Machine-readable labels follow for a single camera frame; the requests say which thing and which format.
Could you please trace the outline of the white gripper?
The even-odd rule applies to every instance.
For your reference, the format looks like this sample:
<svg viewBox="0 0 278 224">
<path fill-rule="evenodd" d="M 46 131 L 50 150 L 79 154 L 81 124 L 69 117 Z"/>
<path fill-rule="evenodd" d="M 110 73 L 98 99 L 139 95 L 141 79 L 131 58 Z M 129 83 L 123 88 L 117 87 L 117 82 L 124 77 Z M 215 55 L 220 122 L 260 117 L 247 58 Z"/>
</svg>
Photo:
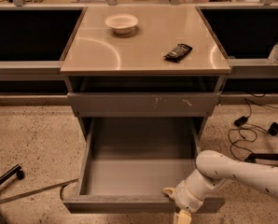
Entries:
<svg viewBox="0 0 278 224">
<path fill-rule="evenodd" d="M 197 181 L 183 180 L 176 188 L 164 188 L 162 193 L 174 200 L 181 209 L 174 213 L 174 224 L 191 224 L 191 214 L 196 213 L 203 205 L 207 188 Z"/>
</svg>

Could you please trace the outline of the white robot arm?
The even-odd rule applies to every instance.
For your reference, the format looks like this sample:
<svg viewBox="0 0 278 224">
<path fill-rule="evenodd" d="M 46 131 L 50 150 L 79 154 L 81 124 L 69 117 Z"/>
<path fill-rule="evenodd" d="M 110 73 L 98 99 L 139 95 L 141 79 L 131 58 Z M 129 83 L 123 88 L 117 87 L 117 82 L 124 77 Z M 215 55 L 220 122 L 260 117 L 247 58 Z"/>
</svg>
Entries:
<svg viewBox="0 0 278 224">
<path fill-rule="evenodd" d="M 204 150 L 196 158 L 195 170 L 185 180 L 175 188 L 162 190 L 178 209 L 174 224 L 191 224 L 191 215 L 203 206 L 206 196 L 230 179 L 278 200 L 278 167 L 236 161 L 219 152 Z"/>
</svg>

